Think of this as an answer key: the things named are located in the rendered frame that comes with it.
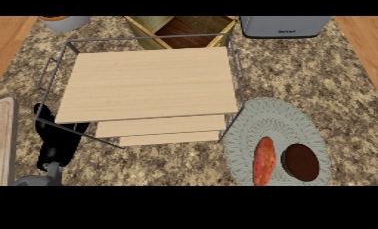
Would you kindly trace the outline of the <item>round grey woven placemat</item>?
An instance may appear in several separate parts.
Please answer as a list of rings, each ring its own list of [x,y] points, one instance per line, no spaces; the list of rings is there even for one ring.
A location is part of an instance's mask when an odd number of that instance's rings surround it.
[[[242,186],[252,185],[254,150],[260,139],[273,141],[276,165],[270,186],[323,186],[330,179],[327,149],[314,123],[288,102],[261,97],[245,102],[243,110],[223,137],[226,163],[232,177]],[[292,177],[280,163],[280,156],[291,144],[302,144],[314,152],[319,175],[310,182]]]

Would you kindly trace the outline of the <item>grey pot with orange contents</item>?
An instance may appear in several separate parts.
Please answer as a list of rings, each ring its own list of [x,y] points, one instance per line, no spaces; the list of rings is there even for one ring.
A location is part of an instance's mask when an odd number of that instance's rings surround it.
[[[72,31],[82,27],[90,21],[88,16],[40,16],[38,19],[54,32]]]

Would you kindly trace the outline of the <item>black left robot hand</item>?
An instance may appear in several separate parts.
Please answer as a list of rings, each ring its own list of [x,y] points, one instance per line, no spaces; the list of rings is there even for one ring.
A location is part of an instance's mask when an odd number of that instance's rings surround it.
[[[54,115],[45,105],[41,106],[40,116],[41,119],[54,123]],[[84,133],[90,123],[59,124],[62,127]],[[81,135],[35,121],[35,131],[41,137],[43,144],[37,160],[37,168],[47,172],[45,164],[57,162],[60,167],[65,167],[74,157]]]

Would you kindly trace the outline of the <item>grey appliance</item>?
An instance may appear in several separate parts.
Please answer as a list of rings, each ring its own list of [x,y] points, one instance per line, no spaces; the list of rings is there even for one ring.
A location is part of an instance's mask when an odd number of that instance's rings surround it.
[[[240,16],[240,29],[246,38],[311,38],[320,33],[329,16]]]

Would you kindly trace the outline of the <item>chocolate brown cupcake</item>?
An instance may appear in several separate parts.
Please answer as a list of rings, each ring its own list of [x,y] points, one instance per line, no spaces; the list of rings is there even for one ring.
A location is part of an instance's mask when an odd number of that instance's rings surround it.
[[[299,181],[310,182],[319,176],[319,160],[311,149],[299,143],[291,144],[280,156],[286,173]]]

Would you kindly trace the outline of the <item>open wooden box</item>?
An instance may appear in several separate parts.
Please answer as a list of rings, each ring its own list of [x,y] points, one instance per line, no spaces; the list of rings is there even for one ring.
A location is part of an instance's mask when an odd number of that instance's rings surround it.
[[[138,44],[146,50],[226,45],[237,19],[230,16],[125,16]]]

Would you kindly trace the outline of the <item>orange red sausage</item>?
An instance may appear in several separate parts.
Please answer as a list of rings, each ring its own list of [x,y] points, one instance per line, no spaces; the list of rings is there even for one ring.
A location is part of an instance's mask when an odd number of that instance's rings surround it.
[[[263,137],[255,150],[252,162],[252,182],[257,186],[265,186],[274,169],[276,154],[273,140]]]

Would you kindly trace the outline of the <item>pale wooden cutting board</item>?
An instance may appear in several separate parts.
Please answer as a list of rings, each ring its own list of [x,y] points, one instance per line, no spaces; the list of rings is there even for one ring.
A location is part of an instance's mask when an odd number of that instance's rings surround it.
[[[14,180],[17,104],[12,97],[0,99],[0,186]]]

